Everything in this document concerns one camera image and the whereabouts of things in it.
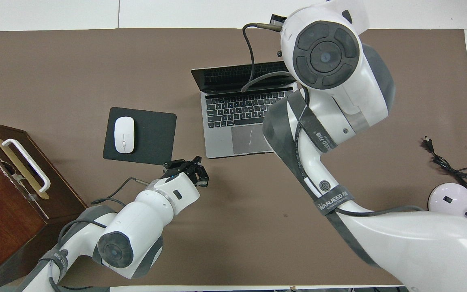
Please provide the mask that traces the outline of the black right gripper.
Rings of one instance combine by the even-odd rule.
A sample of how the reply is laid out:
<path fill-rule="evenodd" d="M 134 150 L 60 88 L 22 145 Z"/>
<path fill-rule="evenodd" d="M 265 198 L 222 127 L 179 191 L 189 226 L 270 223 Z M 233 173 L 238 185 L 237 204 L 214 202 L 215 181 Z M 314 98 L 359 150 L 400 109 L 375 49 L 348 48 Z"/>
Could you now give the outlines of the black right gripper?
<path fill-rule="evenodd" d="M 272 14 L 270 18 L 270 30 L 280 32 L 283 28 L 284 22 L 287 20 L 287 17 L 282 15 Z"/>

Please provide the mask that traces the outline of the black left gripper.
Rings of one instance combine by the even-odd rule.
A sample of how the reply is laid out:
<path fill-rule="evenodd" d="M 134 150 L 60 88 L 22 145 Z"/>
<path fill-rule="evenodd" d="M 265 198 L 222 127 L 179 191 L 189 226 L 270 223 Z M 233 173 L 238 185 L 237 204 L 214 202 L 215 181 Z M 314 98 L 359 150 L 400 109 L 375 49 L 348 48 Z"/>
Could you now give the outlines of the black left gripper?
<path fill-rule="evenodd" d="M 192 161 L 178 159 L 167 161 L 163 164 L 163 178 L 170 178 L 183 173 L 189 177 L 191 182 L 199 187 L 209 185 L 209 176 L 201 164 L 202 157 L 196 156 Z"/>

